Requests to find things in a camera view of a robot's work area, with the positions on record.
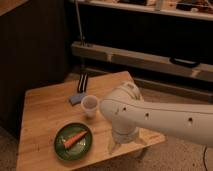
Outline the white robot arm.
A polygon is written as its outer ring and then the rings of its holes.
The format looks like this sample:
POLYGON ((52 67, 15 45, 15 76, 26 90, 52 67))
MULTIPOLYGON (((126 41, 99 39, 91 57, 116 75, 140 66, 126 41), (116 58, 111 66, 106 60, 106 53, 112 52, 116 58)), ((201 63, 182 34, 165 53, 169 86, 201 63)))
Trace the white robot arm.
POLYGON ((139 88, 125 81, 100 101, 99 110, 112 125, 110 154, 122 144, 145 145, 140 128, 213 148, 213 105, 146 102, 139 88))

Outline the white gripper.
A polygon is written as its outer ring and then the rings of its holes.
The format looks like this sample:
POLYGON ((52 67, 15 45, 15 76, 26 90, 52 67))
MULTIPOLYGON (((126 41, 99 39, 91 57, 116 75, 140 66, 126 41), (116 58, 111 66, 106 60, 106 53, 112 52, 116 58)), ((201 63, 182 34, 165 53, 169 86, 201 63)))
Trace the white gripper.
POLYGON ((139 136, 138 128, 135 128, 130 133, 119 133, 116 130, 112 130, 113 139, 109 140, 108 153, 113 154, 116 150, 120 148, 121 144, 127 144, 134 140, 137 144, 147 145, 146 141, 143 138, 140 138, 138 136, 139 136))

